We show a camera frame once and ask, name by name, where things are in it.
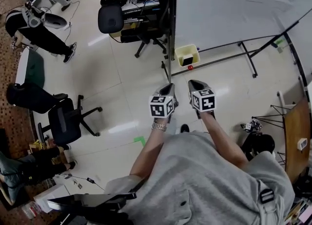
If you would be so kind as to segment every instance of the buckle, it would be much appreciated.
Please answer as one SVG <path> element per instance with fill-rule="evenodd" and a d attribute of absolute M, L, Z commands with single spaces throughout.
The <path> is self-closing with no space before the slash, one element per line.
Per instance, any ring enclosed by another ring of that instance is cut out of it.
<path fill-rule="evenodd" d="M 260 201 L 262 204 L 266 204 L 274 200 L 274 192 L 270 188 L 264 189 L 260 192 Z"/>

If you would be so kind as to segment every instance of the chair armrest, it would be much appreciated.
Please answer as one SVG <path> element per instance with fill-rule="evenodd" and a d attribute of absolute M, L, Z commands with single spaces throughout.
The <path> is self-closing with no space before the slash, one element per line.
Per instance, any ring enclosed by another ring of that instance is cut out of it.
<path fill-rule="evenodd" d="M 41 123 L 38 123 L 38 135 L 40 142 L 44 143 L 44 132 L 48 131 L 50 129 L 50 126 L 43 127 L 41 126 Z"/>
<path fill-rule="evenodd" d="M 53 95 L 53 97 L 55 97 L 56 99 L 61 101 L 61 100 L 65 99 L 65 98 L 68 98 L 68 95 L 64 94 L 64 93 L 61 93 L 61 94 Z"/>

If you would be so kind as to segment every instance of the green tape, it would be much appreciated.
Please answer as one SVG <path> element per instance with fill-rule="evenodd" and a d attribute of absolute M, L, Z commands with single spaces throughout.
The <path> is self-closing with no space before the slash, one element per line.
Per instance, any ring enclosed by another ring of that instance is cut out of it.
<path fill-rule="evenodd" d="M 144 147 L 145 144 L 146 144 L 144 137 L 136 137 L 136 138 L 133 139 L 133 142 L 134 142 L 134 143 L 135 143 L 135 142 L 141 142 L 143 147 Z"/>
<path fill-rule="evenodd" d="M 282 43 L 283 41 L 284 41 L 284 39 L 280 39 L 280 40 L 275 41 L 275 43 L 276 43 L 277 45 L 279 45 L 279 44 Z"/>

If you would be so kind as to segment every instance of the yellow bin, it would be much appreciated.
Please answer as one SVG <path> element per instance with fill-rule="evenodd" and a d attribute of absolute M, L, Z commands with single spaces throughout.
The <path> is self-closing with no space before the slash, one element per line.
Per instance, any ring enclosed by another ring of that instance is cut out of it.
<path fill-rule="evenodd" d="M 183 65 L 183 61 L 185 58 L 192 56 L 193 62 L 190 64 Z M 200 62 L 199 52 L 197 50 L 196 45 L 190 44 L 186 46 L 182 46 L 175 49 L 175 59 L 179 62 L 181 67 L 187 67 L 189 65 L 196 64 Z"/>

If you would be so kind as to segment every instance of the bracelet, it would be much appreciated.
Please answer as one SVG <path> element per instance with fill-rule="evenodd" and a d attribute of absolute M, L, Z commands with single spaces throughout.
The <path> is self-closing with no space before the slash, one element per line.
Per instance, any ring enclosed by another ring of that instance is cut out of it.
<path fill-rule="evenodd" d="M 153 129 L 159 129 L 159 130 L 162 130 L 163 132 L 165 132 L 166 129 L 167 129 L 167 127 L 166 127 L 166 125 L 164 125 L 164 124 L 160 124 L 160 123 L 154 122 L 154 123 L 152 124 L 152 130 L 153 130 Z"/>

